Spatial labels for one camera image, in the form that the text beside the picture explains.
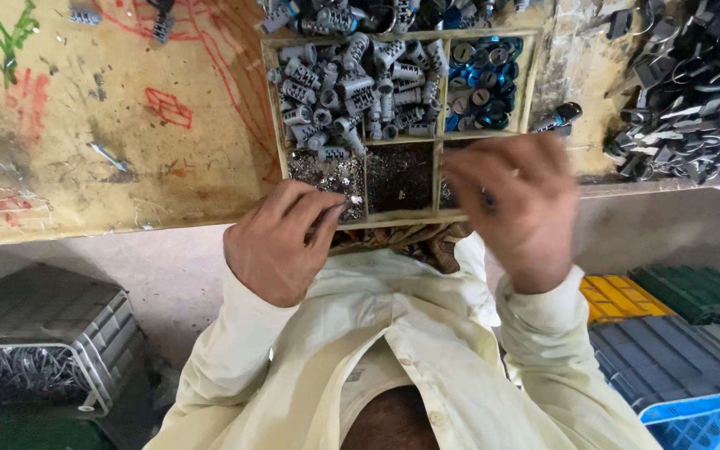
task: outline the person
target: person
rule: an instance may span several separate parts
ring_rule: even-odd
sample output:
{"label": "person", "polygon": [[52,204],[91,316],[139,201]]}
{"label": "person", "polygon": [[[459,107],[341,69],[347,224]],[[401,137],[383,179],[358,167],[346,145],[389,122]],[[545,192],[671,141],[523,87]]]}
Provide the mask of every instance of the person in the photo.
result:
{"label": "person", "polygon": [[[441,169],[475,230],[455,274],[390,250],[327,259],[345,196],[301,182],[227,228],[224,304],[146,448],[659,448],[588,341],[559,138],[476,141]],[[495,312],[485,246],[506,271]]]}

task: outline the man's right hand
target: man's right hand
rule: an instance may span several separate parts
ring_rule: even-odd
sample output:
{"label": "man's right hand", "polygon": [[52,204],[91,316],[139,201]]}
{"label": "man's right hand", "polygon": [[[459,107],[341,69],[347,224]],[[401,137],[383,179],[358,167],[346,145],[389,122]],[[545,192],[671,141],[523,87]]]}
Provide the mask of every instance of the man's right hand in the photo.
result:
{"label": "man's right hand", "polygon": [[[515,292],[541,294],[562,283],[572,265],[578,188],[555,133],[485,139],[442,157],[469,224]],[[483,189],[495,198],[493,207]]]}

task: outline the hand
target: hand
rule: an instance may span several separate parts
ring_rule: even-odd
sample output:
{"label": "hand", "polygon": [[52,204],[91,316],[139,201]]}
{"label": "hand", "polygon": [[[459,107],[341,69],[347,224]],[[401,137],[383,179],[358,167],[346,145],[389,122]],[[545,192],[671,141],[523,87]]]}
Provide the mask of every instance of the hand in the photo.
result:
{"label": "hand", "polygon": [[261,299],[280,308],[296,306],[324,267],[345,209],[345,195],[283,179],[265,202],[224,231],[226,263]]}
{"label": "hand", "polygon": [[[490,138],[444,153],[442,167],[469,225],[515,292],[549,292],[571,270],[578,188],[554,132]],[[495,205],[485,204],[485,193]]]}

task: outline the blue plastic basket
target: blue plastic basket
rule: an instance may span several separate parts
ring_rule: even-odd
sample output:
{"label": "blue plastic basket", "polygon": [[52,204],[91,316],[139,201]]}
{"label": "blue plastic basket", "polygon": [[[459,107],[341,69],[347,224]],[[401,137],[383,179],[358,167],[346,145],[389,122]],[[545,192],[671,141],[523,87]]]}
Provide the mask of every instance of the blue plastic basket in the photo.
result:
{"label": "blue plastic basket", "polygon": [[720,411],[647,426],[665,450],[720,448]]}
{"label": "blue plastic basket", "polygon": [[690,419],[697,415],[717,413],[720,411],[720,395],[704,399],[679,400],[669,404],[656,404],[644,409],[641,422],[652,425],[668,420]]}

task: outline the shirt button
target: shirt button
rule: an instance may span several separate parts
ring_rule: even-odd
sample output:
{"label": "shirt button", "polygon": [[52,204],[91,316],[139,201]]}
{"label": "shirt button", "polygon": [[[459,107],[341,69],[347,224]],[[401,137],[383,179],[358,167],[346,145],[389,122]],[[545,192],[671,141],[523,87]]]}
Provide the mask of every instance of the shirt button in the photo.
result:
{"label": "shirt button", "polygon": [[443,414],[441,414],[440,412],[437,412],[437,411],[430,412],[429,417],[430,417],[430,423],[432,425],[435,425],[436,427],[440,427],[441,425],[445,424],[445,422],[446,422],[446,418],[443,416]]}

